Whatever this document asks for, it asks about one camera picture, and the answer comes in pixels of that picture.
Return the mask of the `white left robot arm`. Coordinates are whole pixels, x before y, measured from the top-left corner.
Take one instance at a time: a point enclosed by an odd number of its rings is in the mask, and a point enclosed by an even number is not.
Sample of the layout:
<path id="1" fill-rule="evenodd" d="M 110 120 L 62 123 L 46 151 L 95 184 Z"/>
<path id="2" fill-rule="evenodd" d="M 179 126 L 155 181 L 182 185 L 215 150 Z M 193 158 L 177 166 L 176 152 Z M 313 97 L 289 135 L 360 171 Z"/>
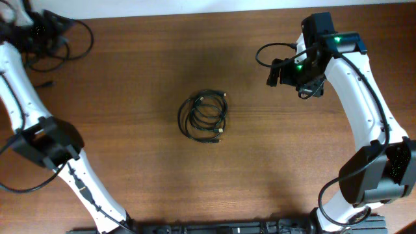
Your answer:
<path id="1" fill-rule="evenodd" d="M 1 189 L 27 194 L 60 177 L 73 190 L 94 219 L 95 233 L 136 233 L 127 211 L 108 193 L 88 162 L 85 143 L 69 122 L 54 117 L 40 100 L 26 68 L 44 57 L 62 64 L 85 57 L 76 56 L 63 34 L 76 23 L 49 10 L 33 12 L 28 1 L 3 1 L 1 5 L 1 101 L 6 107 L 13 136 L 1 151 L 16 153 L 53 175 L 32 188 Z"/>

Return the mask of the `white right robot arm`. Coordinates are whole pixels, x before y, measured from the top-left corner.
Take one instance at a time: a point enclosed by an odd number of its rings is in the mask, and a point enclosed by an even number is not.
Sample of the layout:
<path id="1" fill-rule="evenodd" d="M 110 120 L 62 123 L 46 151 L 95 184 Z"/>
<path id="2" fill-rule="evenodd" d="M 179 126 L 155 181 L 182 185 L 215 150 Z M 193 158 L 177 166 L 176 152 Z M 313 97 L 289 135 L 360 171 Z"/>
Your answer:
<path id="1" fill-rule="evenodd" d="M 270 64 L 268 86 L 295 87 L 301 99 L 320 97 L 330 83 L 348 118 L 356 147 L 332 180 L 339 190 L 309 216 L 281 219 L 278 233 L 386 233 L 374 210 L 409 196 L 415 186 L 415 141 L 395 120 L 371 72 L 356 32 L 337 32 L 330 13 L 302 21 L 292 58 Z"/>

